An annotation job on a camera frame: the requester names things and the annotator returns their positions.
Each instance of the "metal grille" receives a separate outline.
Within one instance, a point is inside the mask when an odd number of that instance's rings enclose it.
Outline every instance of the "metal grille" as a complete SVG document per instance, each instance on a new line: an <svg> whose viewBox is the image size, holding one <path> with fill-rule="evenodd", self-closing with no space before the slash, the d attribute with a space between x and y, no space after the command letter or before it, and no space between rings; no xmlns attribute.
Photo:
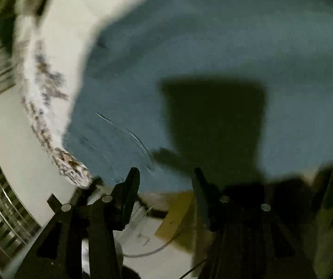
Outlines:
<svg viewBox="0 0 333 279"><path fill-rule="evenodd" d="M39 229L0 168L0 249L9 259L13 258Z"/></svg>

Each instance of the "black object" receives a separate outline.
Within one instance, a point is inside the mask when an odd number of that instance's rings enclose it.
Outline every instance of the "black object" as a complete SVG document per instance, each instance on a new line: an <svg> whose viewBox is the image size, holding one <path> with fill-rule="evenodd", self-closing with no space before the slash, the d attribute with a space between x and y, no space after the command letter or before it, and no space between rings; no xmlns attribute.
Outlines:
<svg viewBox="0 0 333 279"><path fill-rule="evenodd" d="M311 262L266 203L265 186L235 186L220 192L201 169L195 174L192 186L201 218L217 232L200 279L316 279Z"/></svg>
<svg viewBox="0 0 333 279"><path fill-rule="evenodd" d="M125 182L117 184L111 195L90 206L62 205L28 252L15 278L81 279L81 243L83 238L89 238L91 279L121 279L112 231L122 231L129 223L139 182L139 170L131 168Z"/></svg>

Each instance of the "silver screw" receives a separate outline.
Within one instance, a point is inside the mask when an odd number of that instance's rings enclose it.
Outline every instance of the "silver screw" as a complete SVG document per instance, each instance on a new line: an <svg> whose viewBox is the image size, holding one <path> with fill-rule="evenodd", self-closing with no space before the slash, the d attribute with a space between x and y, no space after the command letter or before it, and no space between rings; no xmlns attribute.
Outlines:
<svg viewBox="0 0 333 279"><path fill-rule="evenodd" d="M102 201L104 203L109 203L109 202L112 201L112 196L111 195L105 195L105 196L102 197Z"/></svg>
<svg viewBox="0 0 333 279"><path fill-rule="evenodd" d="M221 196L220 201L223 203L228 203L230 202L230 198L227 195L223 195Z"/></svg>
<svg viewBox="0 0 333 279"><path fill-rule="evenodd" d="M63 212L68 212L69 210L71 210L71 205L69 203L65 203L62 207L61 210Z"/></svg>
<svg viewBox="0 0 333 279"><path fill-rule="evenodd" d="M271 206L267 203L262 204L260 208L265 212L269 212L271 210Z"/></svg>

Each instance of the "round rivet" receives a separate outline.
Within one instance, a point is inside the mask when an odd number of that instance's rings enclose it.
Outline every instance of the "round rivet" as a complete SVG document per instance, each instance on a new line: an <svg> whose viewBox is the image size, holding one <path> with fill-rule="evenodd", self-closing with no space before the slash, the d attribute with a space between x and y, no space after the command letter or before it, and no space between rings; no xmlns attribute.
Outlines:
<svg viewBox="0 0 333 279"><path fill-rule="evenodd" d="M223 195L221 196L220 201L223 203L228 203L230 202L230 198L227 195Z"/></svg>
<svg viewBox="0 0 333 279"><path fill-rule="evenodd" d="M63 212L68 212L69 210L71 210L71 205L69 203L65 203L62 207L61 210Z"/></svg>
<svg viewBox="0 0 333 279"><path fill-rule="evenodd" d="M271 206L267 203L262 204L260 208L265 212L269 212L271 210Z"/></svg>
<svg viewBox="0 0 333 279"><path fill-rule="evenodd" d="M109 203L109 202L112 201L112 196L111 195L105 195L105 196L102 197L102 201L104 203Z"/></svg>

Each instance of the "gray-blue cloth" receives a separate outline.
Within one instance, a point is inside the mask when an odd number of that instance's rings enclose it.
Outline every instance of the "gray-blue cloth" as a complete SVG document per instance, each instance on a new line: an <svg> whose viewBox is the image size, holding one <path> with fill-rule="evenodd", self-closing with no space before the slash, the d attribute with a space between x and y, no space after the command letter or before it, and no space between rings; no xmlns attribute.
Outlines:
<svg viewBox="0 0 333 279"><path fill-rule="evenodd" d="M64 147L142 192L332 160L333 1L147 0L100 32Z"/></svg>

